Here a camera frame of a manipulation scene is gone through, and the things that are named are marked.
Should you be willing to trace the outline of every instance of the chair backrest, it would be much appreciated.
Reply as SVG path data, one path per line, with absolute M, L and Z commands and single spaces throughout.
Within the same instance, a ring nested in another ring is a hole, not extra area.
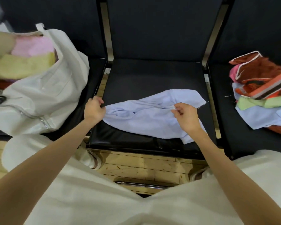
M 222 0 L 107 0 L 115 58 L 203 59 Z
M 258 50 L 281 65 L 281 0 L 235 0 L 228 11 L 208 63 Z
M 0 0 L 15 32 L 36 31 L 35 24 L 64 31 L 75 47 L 93 58 L 107 58 L 100 5 L 96 0 Z

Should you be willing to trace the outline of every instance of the forearm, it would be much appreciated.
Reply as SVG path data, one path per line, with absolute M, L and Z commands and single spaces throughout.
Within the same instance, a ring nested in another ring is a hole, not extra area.
M 23 224 L 97 121 L 70 132 L 19 164 L 0 180 L 0 224 Z
M 245 225 L 281 224 L 281 208 L 229 160 L 203 130 L 191 136 Z

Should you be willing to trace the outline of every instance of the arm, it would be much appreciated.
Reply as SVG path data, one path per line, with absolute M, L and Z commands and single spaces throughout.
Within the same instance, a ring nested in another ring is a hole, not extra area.
M 196 108 L 177 103 L 172 110 L 181 128 L 198 144 L 210 169 L 245 225 L 281 224 L 281 208 L 211 141 Z
M 86 133 L 105 115 L 102 99 L 89 99 L 84 120 L 26 159 L 0 180 L 0 224 L 22 225 L 35 204 L 75 153 Z

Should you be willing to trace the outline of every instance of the zipper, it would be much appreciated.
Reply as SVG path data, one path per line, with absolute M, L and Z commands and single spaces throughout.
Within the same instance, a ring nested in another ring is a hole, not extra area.
M 30 119 L 39 119 L 43 125 L 45 126 L 46 129 L 50 130 L 51 129 L 51 126 L 49 125 L 49 123 L 42 117 L 42 116 L 32 116 L 28 113 L 26 113 L 24 110 L 22 110 L 21 108 L 19 107 L 16 107 L 16 106 L 12 106 L 12 105 L 0 105 L 0 106 L 3 106 L 3 107 L 12 107 L 13 109 L 15 109 L 16 111 L 18 111 L 21 115 L 23 116 L 26 116 L 27 118 L 30 118 Z

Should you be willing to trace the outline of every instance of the wooden floor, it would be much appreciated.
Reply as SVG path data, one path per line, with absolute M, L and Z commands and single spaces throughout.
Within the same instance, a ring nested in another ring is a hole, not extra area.
M 104 75 L 98 96 L 102 97 L 108 75 Z M 213 106 L 213 100 L 210 92 L 210 101 Z M 216 118 L 214 119 L 215 127 L 218 126 Z M 217 138 L 220 138 L 220 131 L 216 129 Z M 7 171 L 1 165 L 1 154 L 6 142 L 0 141 L 0 178 L 2 178 Z M 162 157 L 112 151 L 93 150 L 102 159 L 102 166 L 98 170 L 112 181 L 132 181 L 147 184 L 159 185 L 180 185 L 189 182 L 189 175 L 199 169 L 207 166 L 206 161 L 181 159 L 174 157 Z M 136 193 L 155 194 L 160 190 L 124 186 Z

